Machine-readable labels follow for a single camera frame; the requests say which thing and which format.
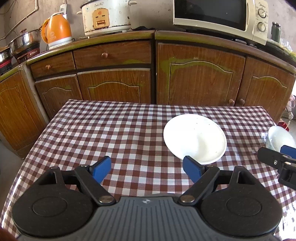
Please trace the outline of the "steel pot on cooker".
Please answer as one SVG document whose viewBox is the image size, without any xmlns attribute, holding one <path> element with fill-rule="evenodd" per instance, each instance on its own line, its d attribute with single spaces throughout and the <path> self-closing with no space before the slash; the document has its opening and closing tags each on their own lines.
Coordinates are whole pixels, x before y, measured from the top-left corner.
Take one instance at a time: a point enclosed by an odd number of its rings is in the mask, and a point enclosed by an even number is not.
<svg viewBox="0 0 296 241">
<path fill-rule="evenodd" d="M 17 63 L 34 57 L 40 53 L 41 33 L 39 29 L 27 32 L 27 29 L 20 31 L 20 35 L 9 43 L 11 53 L 15 57 Z"/>
</svg>

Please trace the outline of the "white ceramic bowl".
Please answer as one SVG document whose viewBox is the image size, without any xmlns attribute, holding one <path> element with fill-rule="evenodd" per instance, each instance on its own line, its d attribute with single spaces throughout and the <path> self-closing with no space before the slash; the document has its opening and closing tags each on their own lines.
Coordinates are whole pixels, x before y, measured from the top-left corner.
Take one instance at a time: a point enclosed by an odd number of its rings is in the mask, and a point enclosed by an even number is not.
<svg viewBox="0 0 296 241">
<path fill-rule="evenodd" d="M 181 160 L 190 156 L 202 165 L 217 162 L 227 149 L 227 139 L 222 128 L 198 114 L 175 116 L 165 125 L 163 136 L 173 155 Z"/>
</svg>

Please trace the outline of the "cream microwave oven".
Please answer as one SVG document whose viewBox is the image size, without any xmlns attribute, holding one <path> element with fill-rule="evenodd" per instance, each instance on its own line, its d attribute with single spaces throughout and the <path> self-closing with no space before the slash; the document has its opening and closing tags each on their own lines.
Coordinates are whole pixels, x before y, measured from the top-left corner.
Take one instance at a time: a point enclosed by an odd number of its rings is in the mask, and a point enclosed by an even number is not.
<svg viewBox="0 0 296 241">
<path fill-rule="evenodd" d="M 184 29 L 219 32 L 266 45 L 266 1 L 173 1 L 173 24 Z"/>
</svg>

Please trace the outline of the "white rice cooker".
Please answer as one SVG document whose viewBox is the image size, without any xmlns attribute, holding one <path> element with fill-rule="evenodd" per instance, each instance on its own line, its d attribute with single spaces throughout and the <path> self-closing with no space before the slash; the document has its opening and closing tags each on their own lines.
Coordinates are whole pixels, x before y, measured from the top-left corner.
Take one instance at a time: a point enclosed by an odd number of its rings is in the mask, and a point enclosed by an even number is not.
<svg viewBox="0 0 296 241">
<path fill-rule="evenodd" d="M 85 36 L 130 30 L 130 7 L 136 4 L 136 1 L 129 0 L 87 1 L 82 4 L 77 14 L 82 15 Z"/>
</svg>

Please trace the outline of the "wooden kitchen cabinet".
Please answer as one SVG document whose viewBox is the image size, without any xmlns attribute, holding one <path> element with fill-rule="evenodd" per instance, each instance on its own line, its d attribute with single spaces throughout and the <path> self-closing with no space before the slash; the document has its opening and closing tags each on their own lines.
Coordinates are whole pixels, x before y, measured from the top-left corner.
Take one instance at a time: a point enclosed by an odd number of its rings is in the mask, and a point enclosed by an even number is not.
<svg viewBox="0 0 296 241">
<path fill-rule="evenodd" d="M 1 76 L 1 142 L 21 158 L 69 99 L 256 106 L 278 122 L 295 58 L 217 37 L 132 31 L 43 52 Z"/>
</svg>

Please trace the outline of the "green thermos bottle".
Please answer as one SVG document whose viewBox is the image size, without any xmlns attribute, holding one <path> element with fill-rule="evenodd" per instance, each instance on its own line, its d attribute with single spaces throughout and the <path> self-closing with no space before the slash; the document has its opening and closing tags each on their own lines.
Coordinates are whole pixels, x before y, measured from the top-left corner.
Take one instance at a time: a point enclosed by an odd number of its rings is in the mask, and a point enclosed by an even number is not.
<svg viewBox="0 0 296 241">
<path fill-rule="evenodd" d="M 277 22 L 273 22 L 271 27 L 271 39 L 275 42 L 280 42 L 281 26 Z"/>
</svg>

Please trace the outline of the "red paper bag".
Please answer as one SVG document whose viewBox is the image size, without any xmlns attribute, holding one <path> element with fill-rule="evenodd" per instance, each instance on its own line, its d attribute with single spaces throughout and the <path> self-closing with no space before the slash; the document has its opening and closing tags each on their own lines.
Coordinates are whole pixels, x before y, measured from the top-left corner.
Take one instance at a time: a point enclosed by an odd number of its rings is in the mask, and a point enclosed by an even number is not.
<svg viewBox="0 0 296 241">
<path fill-rule="evenodd" d="M 280 126 L 283 129 L 285 129 L 286 131 L 290 130 L 289 127 L 288 127 L 288 124 L 286 122 L 284 122 L 284 121 L 279 121 L 277 125 Z"/>
</svg>

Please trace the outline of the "orange electric kettle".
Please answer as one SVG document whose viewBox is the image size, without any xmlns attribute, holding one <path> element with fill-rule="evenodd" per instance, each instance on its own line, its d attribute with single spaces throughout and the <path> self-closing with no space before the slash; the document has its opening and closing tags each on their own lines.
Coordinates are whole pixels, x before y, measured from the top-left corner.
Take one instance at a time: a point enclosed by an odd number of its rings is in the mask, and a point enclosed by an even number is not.
<svg viewBox="0 0 296 241">
<path fill-rule="evenodd" d="M 69 21 L 62 12 L 54 13 L 41 27 L 41 37 L 49 50 L 73 42 Z"/>
</svg>

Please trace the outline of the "blue patterned porcelain bowl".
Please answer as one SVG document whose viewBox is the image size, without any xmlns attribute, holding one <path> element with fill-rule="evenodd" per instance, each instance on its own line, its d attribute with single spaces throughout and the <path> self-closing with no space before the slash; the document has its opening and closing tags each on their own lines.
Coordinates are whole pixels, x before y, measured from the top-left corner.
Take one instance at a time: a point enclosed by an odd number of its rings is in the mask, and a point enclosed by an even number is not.
<svg viewBox="0 0 296 241">
<path fill-rule="evenodd" d="M 265 146 L 268 149 L 280 152 L 282 146 L 295 148 L 295 140 L 284 128 L 272 126 L 268 130 Z"/>
</svg>

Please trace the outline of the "brown checkered tablecloth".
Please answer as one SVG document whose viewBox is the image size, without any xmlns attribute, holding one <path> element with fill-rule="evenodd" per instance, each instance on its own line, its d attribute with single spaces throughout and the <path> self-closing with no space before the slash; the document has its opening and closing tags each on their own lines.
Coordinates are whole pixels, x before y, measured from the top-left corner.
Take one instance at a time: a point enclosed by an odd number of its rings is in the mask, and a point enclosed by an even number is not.
<svg viewBox="0 0 296 241">
<path fill-rule="evenodd" d="M 1 212 L 1 227 L 17 236 L 11 218 L 15 201 L 49 167 L 72 170 L 111 157 L 112 170 L 103 187 L 115 197 L 185 192 L 192 181 L 182 161 L 163 139 L 166 123 L 180 114 L 205 116 L 224 131 L 227 149 L 216 163 L 222 170 L 245 167 L 282 205 L 276 232 L 295 238 L 295 191 L 278 183 L 276 169 L 257 159 L 262 136 L 274 125 L 261 106 L 194 107 L 69 100 L 38 137 L 20 167 Z"/>
</svg>

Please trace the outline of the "lidded steel pot left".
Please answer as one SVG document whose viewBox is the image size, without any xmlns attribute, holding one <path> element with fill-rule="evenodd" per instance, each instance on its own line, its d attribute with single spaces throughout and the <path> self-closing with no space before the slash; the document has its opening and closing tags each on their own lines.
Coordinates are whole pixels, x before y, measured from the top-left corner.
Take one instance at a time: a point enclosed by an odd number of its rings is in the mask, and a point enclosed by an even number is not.
<svg viewBox="0 0 296 241">
<path fill-rule="evenodd" d="M 11 49 L 8 46 L 1 47 L 0 50 L 0 75 L 3 75 L 7 71 L 12 69 L 11 60 L 13 55 Z"/>
</svg>

